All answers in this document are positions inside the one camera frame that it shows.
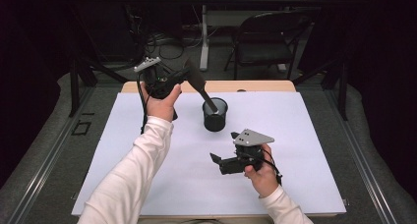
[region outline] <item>dark background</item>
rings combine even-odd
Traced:
[[[82,4],[77,13],[49,0],[0,0],[1,186],[53,111],[76,53],[99,61],[142,58],[141,32],[121,5]],[[354,43],[349,83],[363,97],[373,143],[398,183],[417,199],[417,66],[415,0],[372,0],[378,9],[325,8],[299,69],[309,72]],[[179,37],[193,23],[187,6],[135,7],[146,18],[140,31],[157,29]],[[363,31],[352,30],[352,24]]]

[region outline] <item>human arm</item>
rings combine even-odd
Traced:
[[[267,144],[262,145],[265,160],[271,162],[271,151]],[[298,224],[313,223],[278,183],[273,168],[264,163],[255,171],[253,166],[245,167],[245,176],[251,179],[255,190],[260,194],[260,202],[274,223]]]
[[[144,91],[149,114],[144,133],[94,190],[79,223],[137,223],[153,176],[169,149],[173,104],[180,92],[176,85],[169,96],[159,100]]]

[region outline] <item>wire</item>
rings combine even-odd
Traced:
[[[202,23],[200,22],[199,16],[197,15],[196,8],[194,6],[192,6],[192,7],[193,7],[194,15],[196,16],[197,22],[200,26],[200,24],[202,24]],[[193,47],[196,47],[196,46],[200,45],[200,42],[202,42],[202,40],[203,40],[203,30],[202,30],[202,28],[200,28],[200,33],[201,34],[200,34],[199,42],[197,42],[197,44],[195,44],[195,45],[188,46],[188,48],[193,48]]]
[[[183,38],[183,40],[184,40],[184,42],[185,42],[185,44],[184,44],[184,46],[186,47],[186,48],[193,48],[193,47],[196,47],[197,45],[191,45],[191,44],[193,44],[196,40],[198,41],[198,43],[197,44],[199,44],[201,41],[202,41],[202,35],[200,34],[200,38],[197,38],[198,37],[198,34],[197,34],[197,32],[196,31],[194,31],[194,37],[193,38]]]
[[[142,106],[143,106],[143,108],[144,108],[144,119],[143,119],[143,121],[142,121],[142,126],[141,126],[141,134],[143,134],[143,133],[144,133],[145,124],[146,124],[146,123],[147,123],[147,121],[148,121],[148,110],[147,110],[147,104],[148,104],[148,100],[149,100],[149,94],[148,94],[148,99],[147,99],[147,100],[145,100],[145,99],[144,99],[144,93],[142,92],[142,88],[141,88],[141,74],[142,74],[142,73],[143,73],[142,71],[139,71],[139,72],[138,72],[138,75],[137,75],[137,78],[136,78],[136,83],[137,83],[137,86],[138,86],[139,96],[141,97]]]
[[[148,39],[150,39],[150,38],[152,40],[152,42],[151,42],[152,44],[149,44],[149,42],[147,42],[147,44],[145,46],[145,50],[147,52],[147,55],[150,55],[151,53],[153,53],[153,51],[156,50],[156,46],[157,46],[157,44],[156,44],[156,37],[155,37],[155,35],[153,33],[152,34],[149,34],[149,38]]]
[[[259,161],[263,161],[263,162],[265,162],[266,164],[268,164],[269,166],[271,166],[271,167],[273,168],[273,170],[275,170],[276,180],[279,182],[279,184],[280,184],[280,185],[282,185],[282,181],[281,181],[282,175],[281,175],[281,173],[279,172],[278,168],[276,168],[276,166],[275,166],[275,162],[273,161],[272,156],[270,156],[270,159],[271,159],[271,161],[272,161],[272,162],[269,162],[269,161],[267,161],[267,160],[266,160],[266,159],[264,159],[264,158],[256,157],[256,156],[251,155],[251,154],[249,154],[249,153],[244,153],[244,152],[238,152],[238,151],[237,151],[237,152],[236,152],[236,154],[237,154],[237,155],[245,155],[245,156],[248,156],[248,157],[250,157],[250,158],[253,158],[253,159],[256,159],[256,160],[259,160]]]
[[[182,55],[183,55],[183,53],[184,53],[184,46],[182,45],[182,44],[180,44],[180,47],[181,47],[181,51],[180,51],[180,53],[177,55],[177,56],[174,56],[174,57],[165,57],[165,56],[163,56],[162,55],[162,46],[164,46],[164,45],[160,45],[159,46],[159,56],[161,57],[161,58],[163,58],[163,59],[166,59],[166,60],[174,60],[174,59],[178,59],[178,58],[180,58]]]
[[[216,31],[218,30],[218,28],[215,28],[215,30],[212,32],[212,33],[210,33],[209,35],[208,35],[208,37],[211,37]]]

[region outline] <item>black curtain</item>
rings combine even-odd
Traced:
[[[32,0],[0,2],[0,186],[9,178],[51,114],[65,55]]]
[[[348,82],[362,94],[372,141],[417,200],[417,6],[415,0],[367,1],[360,9],[324,8],[299,69],[308,73],[346,54]]]

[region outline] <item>table surface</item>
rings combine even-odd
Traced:
[[[285,176],[284,187],[306,214],[346,211],[304,101],[291,81],[208,81],[210,96],[229,105],[226,127],[217,133],[204,129],[202,98],[188,83],[182,86],[187,93],[176,102],[176,133],[153,180],[142,218],[267,215],[251,183],[242,174],[221,175],[209,157],[211,152],[222,158],[235,156],[230,132],[246,127],[275,138],[270,146],[280,151],[275,161]],[[247,92],[236,93],[238,89]],[[138,96],[129,93],[136,91],[136,83],[131,82],[119,93],[73,215],[80,215],[96,184],[131,148],[140,127],[137,119],[143,117]]]
[[[183,92],[196,92],[188,82],[181,84]],[[291,91],[295,92],[292,81],[206,81],[206,92],[233,92],[246,91]],[[137,93],[136,82],[127,82],[123,85],[122,93]]]

